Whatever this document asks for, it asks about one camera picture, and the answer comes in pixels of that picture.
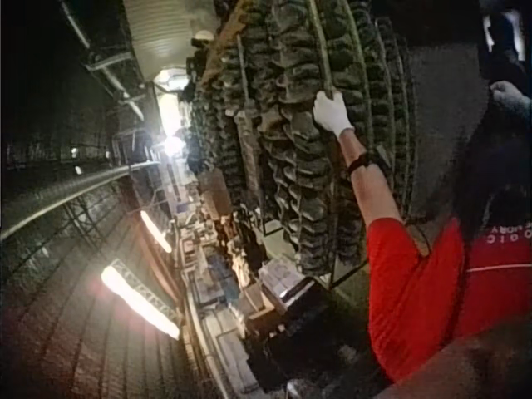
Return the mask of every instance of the ceiling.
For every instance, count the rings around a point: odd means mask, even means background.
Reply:
[[[132,44],[145,81],[166,68],[185,68],[194,54],[190,39],[215,33],[212,0],[123,0]]]

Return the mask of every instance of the black wristband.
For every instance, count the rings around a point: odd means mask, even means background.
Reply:
[[[368,167],[369,164],[372,163],[372,160],[370,159],[369,153],[365,152],[364,154],[360,155],[358,158],[356,158],[347,168],[347,172],[349,175],[352,175],[352,172],[357,170],[358,168],[364,166]]]
[[[390,165],[388,165],[379,154],[365,152],[349,165],[349,167],[347,168],[347,172],[351,176],[352,172],[354,172],[358,168],[362,166],[367,168],[370,164],[377,165],[384,174],[387,174],[390,171]]]

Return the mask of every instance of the red t-shirt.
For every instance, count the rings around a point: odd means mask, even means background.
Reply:
[[[532,224],[493,228],[471,246],[459,289],[464,243],[458,222],[441,232],[423,258],[405,226],[379,219],[367,231],[370,264],[369,333],[388,376],[398,381],[452,337],[464,337],[532,309]]]

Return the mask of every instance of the bright light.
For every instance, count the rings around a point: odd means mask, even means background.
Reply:
[[[165,152],[168,156],[180,154],[186,144],[179,137],[171,136],[165,141]]]
[[[160,119],[168,137],[175,134],[181,127],[181,114],[177,96],[163,94],[159,97]]]
[[[140,212],[140,216],[142,220],[144,220],[144,223],[148,230],[150,231],[151,235],[153,235],[154,239],[157,240],[159,245],[163,247],[163,249],[166,251],[166,253],[170,254],[172,252],[172,247],[170,247],[170,244],[165,240],[165,236],[157,229],[157,226],[155,226],[155,223],[153,223],[150,219],[150,216],[142,210]]]
[[[174,339],[180,336],[180,330],[163,313],[136,292],[112,266],[101,272],[101,280],[116,295],[126,301],[135,312],[139,313],[148,323],[153,324],[163,333]]]
[[[525,60],[525,42],[523,40],[523,35],[520,31],[520,15],[516,11],[508,11],[504,12],[504,15],[510,20],[512,23],[512,26],[514,28],[514,38],[515,38],[515,50],[517,51],[518,57],[521,61]],[[486,41],[488,42],[488,49],[491,51],[491,48],[493,47],[493,38],[490,35],[490,31],[488,31],[488,27],[490,27],[490,17],[484,17],[484,33],[486,35]]]

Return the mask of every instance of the gloved hand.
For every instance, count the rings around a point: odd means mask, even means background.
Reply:
[[[349,118],[347,118],[347,108],[343,102],[340,91],[334,91],[334,99],[329,100],[324,91],[320,91],[314,102],[314,119],[327,131],[331,131],[339,138],[346,129],[353,129]]]
[[[497,81],[491,85],[493,100],[510,114],[530,122],[532,103],[530,98],[523,95],[517,87],[508,81]]]

